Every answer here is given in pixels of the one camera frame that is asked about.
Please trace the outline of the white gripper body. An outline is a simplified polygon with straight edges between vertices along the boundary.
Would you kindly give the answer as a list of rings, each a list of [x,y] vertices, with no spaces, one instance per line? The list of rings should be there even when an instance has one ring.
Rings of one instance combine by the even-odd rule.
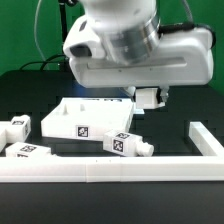
[[[214,33],[201,24],[156,19],[101,32],[82,16],[63,46],[79,84],[90,88],[204,85],[213,76]]]

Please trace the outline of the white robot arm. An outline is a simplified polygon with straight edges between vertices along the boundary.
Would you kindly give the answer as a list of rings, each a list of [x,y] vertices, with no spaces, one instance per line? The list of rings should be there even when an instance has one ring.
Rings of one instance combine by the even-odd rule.
[[[215,37],[191,20],[162,25],[156,0],[80,0],[85,14],[63,46],[84,87],[121,87],[141,107],[168,98],[171,86],[213,76]]]

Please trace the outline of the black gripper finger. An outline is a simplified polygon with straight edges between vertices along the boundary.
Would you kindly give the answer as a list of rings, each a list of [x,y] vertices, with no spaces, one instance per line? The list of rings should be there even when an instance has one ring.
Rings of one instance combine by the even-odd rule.
[[[160,98],[161,98],[161,100],[162,100],[163,102],[166,102],[166,101],[168,100],[168,98],[169,98],[169,93],[168,93],[168,91],[169,91],[169,88],[168,88],[168,87],[163,87],[163,88],[161,89]]]

